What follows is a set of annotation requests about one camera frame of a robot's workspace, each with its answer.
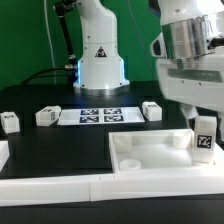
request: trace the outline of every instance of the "white platform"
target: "white platform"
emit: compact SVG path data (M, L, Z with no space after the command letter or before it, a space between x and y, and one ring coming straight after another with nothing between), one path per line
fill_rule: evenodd
M127 132L132 149L125 153L116 152L119 133L110 133L113 173L1 180L0 206L224 193L222 149L215 145L214 164L195 165L191 149L172 147L177 131L186 130ZM142 168L121 170L124 159L137 159Z

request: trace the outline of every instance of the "black cable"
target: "black cable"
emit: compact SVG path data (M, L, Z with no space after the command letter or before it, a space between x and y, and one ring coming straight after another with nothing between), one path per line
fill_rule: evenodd
M67 77L68 78L69 76L71 76L71 75L68 75L68 74L64 74L64 75L42 75L42 76L33 77L30 81L32 81L33 79L41 79L41 78L54 78L54 77Z
M153 78L154 80L156 80L156 76L155 76L155 74L154 74L153 67L152 67L152 65L151 65L151 63L150 63L150 59L149 59L149 57L148 57L148 55L147 55L147 51L146 51L146 49L145 49L145 45L144 45L142 36L141 36L141 34L140 34L140 32L139 32L138 25L137 25L137 22L136 22L136 20L135 20L135 17L134 17L133 11L132 11L131 3L130 3L129 0L126 0L126 3L127 3L127 6L128 6L128 9L129 9L129 14L130 14L130 16L131 16L132 23L133 23L134 28L135 28L135 32L136 32L136 34L137 34L139 43L140 43L140 45L141 45L141 47L142 47L142 51L143 51L143 54L144 54L144 56L145 56L147 65L148 65L148 67L149 67L149 69L150 69L150 71L151 71L151 73L152 73L152 78Z
M57 68L49 68L49 69L45 69L45 70L42 70L42 71L39 71L39 72L36 72L34 73L33 75L31 75L29 78L25 79L23 82L21 82L20 85L27 85L29 83L30 80L34 79L35 77L39 76L39 75L42 75L44 73L47 73L47 72L53 72L53 71L58 71L58 70L64 70L65 67L57 67Z

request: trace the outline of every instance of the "black and white pattern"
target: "black and white pattern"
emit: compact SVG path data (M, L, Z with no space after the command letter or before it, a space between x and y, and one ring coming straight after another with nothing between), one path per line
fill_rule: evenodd
M80 117L80 124L88 124L88 123L99 123L98 116L88 116L88 117Z
M51 109L45 109L42 112L51 112L51 111L52 111Z
M104 114L122 114L122 111L120 108L108 108L104 109Z
M81 110L81 115L98 115L98 114L99 114L98 109Z
M53 121L55 119L55 112L51 113L51 121Z
M212 136L198 135L197 148L211 149L212 147Z
M13 118L13 117L14 117L13 115L4 116L4 118L6 118L6 119Z
M104 116L104 122L123 122L124 118L121 115Z
M158 107L158 106L156 104L150 104L150 105L147 105L147 107L152 108L152 107Z

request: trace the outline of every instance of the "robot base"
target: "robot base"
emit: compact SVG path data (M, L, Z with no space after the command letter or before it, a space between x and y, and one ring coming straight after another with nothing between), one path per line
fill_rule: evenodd
M129 90L129 81L127 81L127 83L122 83L121 86L113 89L88 89L80 86L80 84L77 83L74 83L73 87L74 92L78 94L90 95L90 96L110 96L127 92Z

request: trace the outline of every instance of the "blue light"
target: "blue light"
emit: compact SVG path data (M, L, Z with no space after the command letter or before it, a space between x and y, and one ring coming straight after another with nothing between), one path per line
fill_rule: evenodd
M125 71L124 71L124 60L122 59L121 60L121 66L122 66L122 77L123 77L123 81L125 81L126 79L125 79Z
M80 84L81 83L81 68L80 68L80 62L78 61L78 80L77 83Z

